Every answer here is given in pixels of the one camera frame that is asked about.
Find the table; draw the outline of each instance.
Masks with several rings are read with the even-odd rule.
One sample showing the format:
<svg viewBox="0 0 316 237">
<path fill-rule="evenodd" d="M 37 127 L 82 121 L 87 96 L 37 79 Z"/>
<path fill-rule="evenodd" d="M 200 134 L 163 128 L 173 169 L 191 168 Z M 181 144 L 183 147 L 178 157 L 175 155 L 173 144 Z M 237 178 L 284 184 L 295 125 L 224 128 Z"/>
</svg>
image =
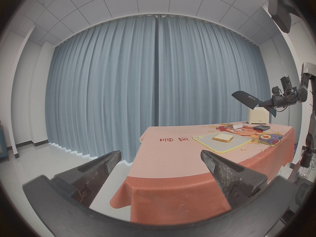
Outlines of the table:
<svg viewBox="0 0 316 237">
<path fill-rule="evenodd" d="M 243 128 L 233 130 L 233 124 Z M 131 205 L 131 222 L 182 224 L 207 219 L 231 209 L 200 158 L 208 148 L 192 139 L 209 132 L 250 136 L 251 142 L 221 156 L 261 172 L 270 181 L 293 160 L 294 128 L 269 124 L 264 132 L 247 122 L 149 127 L 129 174 L 110 201 L 113 208 Z"/>
</svg>

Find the baseboard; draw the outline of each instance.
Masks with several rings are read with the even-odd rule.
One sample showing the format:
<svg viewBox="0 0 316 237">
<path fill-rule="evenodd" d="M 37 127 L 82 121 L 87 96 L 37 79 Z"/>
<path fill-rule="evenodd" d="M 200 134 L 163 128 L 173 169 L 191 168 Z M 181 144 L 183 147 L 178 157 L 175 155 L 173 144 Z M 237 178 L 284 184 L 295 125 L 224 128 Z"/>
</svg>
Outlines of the baseboard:
<svg viewBox="0 0 316 237">
<path fill-rule="evenodd" d="M 40 142 L 36 142 L 36 143 L 34 143 L 34 142 L 32 142 L 32 144 L 34 145 L 34 146 L 40 146 L 40 145 L 43 145 L 43 144 L 46 144 L 46 143 L 48 143 L 48 140 L 43 140 L 43 141 L 40 141 Z"/>
<path fill-rule="evenodd" d="M 36 142 L 34 143 L 33 141 L 29 140 L 29 141 L 26 141 L 26 142 L 22 142 L 22 143 L 19 143 L 19 144 L 16 144 L 16 148 L 19 148 L 19 147 L 23 147 L 23 146 L 26 146 L 26 145 L 29 145 L 29 144 L 33 144 L 34 146 L 40 146 L 40 145 L 43 145 L 43 144 L 46 144 L 48 143 L 48 140 L 43 140 L 43 141 L 40 141 L 40 142 Z M 12 146 L 9 146 L 7 147 L 7 151 L 9 150 L 12 150 Z"/>
</svg>

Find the white wall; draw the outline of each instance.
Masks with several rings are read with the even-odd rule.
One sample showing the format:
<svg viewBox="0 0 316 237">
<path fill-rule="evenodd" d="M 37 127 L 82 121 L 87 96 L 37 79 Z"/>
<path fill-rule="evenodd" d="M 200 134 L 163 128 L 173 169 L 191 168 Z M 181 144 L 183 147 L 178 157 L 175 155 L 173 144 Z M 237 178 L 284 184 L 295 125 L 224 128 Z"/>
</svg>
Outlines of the white wall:
<svg viewBox="0 0 316 237">
<path fill-rule="evenodd" d="M 16 144 L 30 141 L 29 92 L 41 46 L 27 41 L 16 68 L 11 97 L 12 130 Z"/>
<path fill-rule="evenodd" d="M 45 123 L 45 93 L 49 67 L 55 48 L 45 42 L 39 52 L 31 78 L 28 99 L 29 127 L 34 143 L 47 140 Z"/>
<path fill-rule="evenodd" d="M 269 39 L 260 45 L 259 49 L 267 69 L 270 89 L 274 86 L 278 86 L 283 91 L 280 81 L 283 76 L 289 76 L 292 86 L 299 87 L 300 80 L 296 65 L 282 34 L 278 34 Z M 289 106 L 282 113 L 277 113 L 276 117 L 272 116 L 271 122 L 273 124 L 282 124 L 294 127 L 295 143 L 298 143 L 302 123 L 302 105 L 296 104 Z"/>
<path fill-rule="evenodd" d="M 10 90 L 12 90 L 10 78 L 12 67 L 24 38 L 11 31 L 3 37 L 5 37 L 5 41 L 0 50 L 0 120 L 3 125 L 7 146 L 10 146 L 11 142 L 8 129 L 9 114 L 7 106 L 10 102 L 8 96 L 10 95 Z"/>
</svg>

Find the toaster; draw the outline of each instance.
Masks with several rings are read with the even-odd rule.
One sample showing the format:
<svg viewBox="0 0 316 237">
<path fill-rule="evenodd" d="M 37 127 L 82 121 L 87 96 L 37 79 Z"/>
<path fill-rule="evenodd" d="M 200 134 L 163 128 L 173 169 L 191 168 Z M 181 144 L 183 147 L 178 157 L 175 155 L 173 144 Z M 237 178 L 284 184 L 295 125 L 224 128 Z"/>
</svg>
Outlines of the toaster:
<svg viewBox="0 0 316 237">
<path fill-rule="evenodd" d="M 248 108 L 248 124 L 269 124 L 269 112 L 263 107 Z"/>
</svg>

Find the curtain fold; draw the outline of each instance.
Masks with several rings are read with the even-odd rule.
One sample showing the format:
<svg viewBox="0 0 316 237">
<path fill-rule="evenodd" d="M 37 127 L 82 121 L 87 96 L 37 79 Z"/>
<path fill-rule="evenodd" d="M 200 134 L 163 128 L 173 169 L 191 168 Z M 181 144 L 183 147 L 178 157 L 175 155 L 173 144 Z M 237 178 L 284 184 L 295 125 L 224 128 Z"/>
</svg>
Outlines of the curtain fold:
<svg viewBox="0 0 316 237">
<path fill-rule="evenodd" d="M 121 150 L 132 162 L 149 126 L 246 120 L 236 90 L 270 97 L 260 50 L 245 38 L 179 16 L 118 19 L 56 47 L 48 140 L 91 157 Z"/>
<path fill-rule="evenodd" d="M 155 125 L 154 16 L 104 23 L 56 47 L 46 89 L 48 140 L 83 155 L 121 150 L 132 162 Z"/>
<path fill-rule="evenodd" d="M 260 50 L 240 35 L 201 20 L 159 16 L 159 125 L 247 119 L 231 94 L 268 99 Z"/>
</svg>

